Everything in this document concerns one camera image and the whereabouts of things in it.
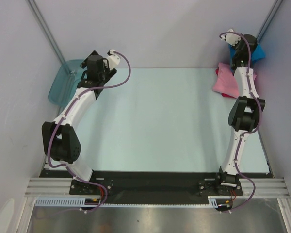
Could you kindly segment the blue t-shirt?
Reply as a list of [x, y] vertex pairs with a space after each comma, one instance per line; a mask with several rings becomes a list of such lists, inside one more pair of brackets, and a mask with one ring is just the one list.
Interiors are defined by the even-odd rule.
[[[235, 54], [235, 49], [231, 45], [229, 45], [228, 47], [229, 47], [229, 54], [230, 54], [229, 63], [230, 65], [232, 65], [232, 58]], [[256, 62], [264, 59], [265, 57], [266, 56], [261, 45], [258, 44], [255, 51], [251, 54], [251, 65], [254, 65]]]

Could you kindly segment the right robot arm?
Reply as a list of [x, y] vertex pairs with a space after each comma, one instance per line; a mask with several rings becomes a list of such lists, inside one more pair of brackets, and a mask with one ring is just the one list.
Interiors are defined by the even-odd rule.
[[227, 154], [218, 172], [220, 179], [214, 182], [214, 190], [225, 195], [232, 186], [236, 186], [241, 176], [240, 163], [244, 146], [249, 135], [259, 128], [265, 100], [259, 97], [253, 79], [252, 55], [258, 47], [257, 39], [253, 35], [234, 31], [221, 33], [220, 39], [235, 50], [230, 67], [239, 92], [228, 116], [231, 138]]

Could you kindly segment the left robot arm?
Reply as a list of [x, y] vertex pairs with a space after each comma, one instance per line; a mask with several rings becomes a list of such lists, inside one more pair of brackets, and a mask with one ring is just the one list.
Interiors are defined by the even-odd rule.
[[82, 179], [81, 189], [92, 194], [97, 190], [93, 171], [81, 158], [81, 143], [76, 128], [87, 109], [96, 101], [103, 86], [117, 73], [120, 57], [109, 50], [108, 57], [93, 51], [81, 64], [81, 79], [69, 104], [52, 122], [42, 125], [44, 152], [51, 168], [64, 167], [74, 178]]

